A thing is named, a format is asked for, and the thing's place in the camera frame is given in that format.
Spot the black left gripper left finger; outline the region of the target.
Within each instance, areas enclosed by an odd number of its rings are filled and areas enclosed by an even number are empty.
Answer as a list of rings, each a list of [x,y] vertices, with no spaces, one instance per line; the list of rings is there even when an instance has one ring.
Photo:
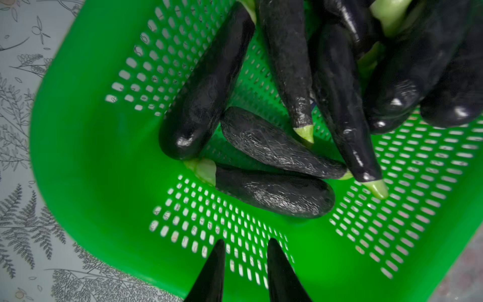
[[[225,255],[225,241],[220,239],[216,242],[184,302],[223,300]]]

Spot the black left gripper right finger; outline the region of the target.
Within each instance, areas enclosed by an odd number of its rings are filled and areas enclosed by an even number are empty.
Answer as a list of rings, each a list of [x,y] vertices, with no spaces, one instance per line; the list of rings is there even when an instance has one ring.
[[[267,265],[271,302],[312,301],[275,238],[268,243]]]

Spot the large eggplant front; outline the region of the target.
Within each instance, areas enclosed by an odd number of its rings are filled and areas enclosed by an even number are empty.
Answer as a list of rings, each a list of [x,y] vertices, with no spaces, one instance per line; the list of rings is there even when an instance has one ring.
[[[184,164],[201,181],[226,195],[276,214],[314,219],[335,206],[332,187],[315,177],[241,169],[210,159],[192,159]]]

